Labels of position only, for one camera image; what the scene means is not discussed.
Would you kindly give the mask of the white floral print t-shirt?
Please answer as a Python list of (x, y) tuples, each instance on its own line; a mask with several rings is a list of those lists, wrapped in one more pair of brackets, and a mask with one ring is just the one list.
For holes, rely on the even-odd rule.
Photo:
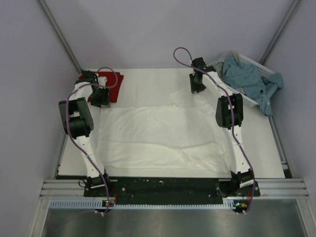
[(211, 104), (185, 89), (169, 98), (166, 106), (103, 109), (97, 138), (100, 160), (121, 169), (228, 173), (228, 141)]

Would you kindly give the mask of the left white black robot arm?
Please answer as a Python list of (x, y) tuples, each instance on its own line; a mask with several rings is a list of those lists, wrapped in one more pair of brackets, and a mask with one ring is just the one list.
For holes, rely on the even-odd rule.
[(60, 101), (59, 111), (64, 131), (71, 142), (80, 150), (87, 169), (87, 190), (95, 189), (102, 196), (108, 195), (112, 184), (107, 181), (104, 165), (97, 157), (96, 135), (93, 134), (94, 121), (88, 106), (109, 107), (110, 90), (99, 85), (98, 76), (92, 71), (82, 71), (82, 79), (75, 82), (72, 94)]

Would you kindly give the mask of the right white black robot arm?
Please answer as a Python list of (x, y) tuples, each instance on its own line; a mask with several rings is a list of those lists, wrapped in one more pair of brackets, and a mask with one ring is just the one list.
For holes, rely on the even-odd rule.
[(230, 188), (235, 195), (243, 195), (255, 183), (241, 137), (243, 97), (227, 86), (212, 66), (206, 66), (203, 58), (192, 60), (191, 67), (194, 70), (190, 74), (191, 92), (200, 93), (208, 89), (215, 97), (215, 120), (224, 131), (232, 159)]

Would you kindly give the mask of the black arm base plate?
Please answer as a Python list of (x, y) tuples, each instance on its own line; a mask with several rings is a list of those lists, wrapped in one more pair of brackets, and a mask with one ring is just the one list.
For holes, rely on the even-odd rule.
[(115, 204), (220, 204), (228, 197), (258, 197), (259, 186), (235, 189), (230, 179), (111, 177), (106, 185), (87, 190), (84, 196), (104, 198)]

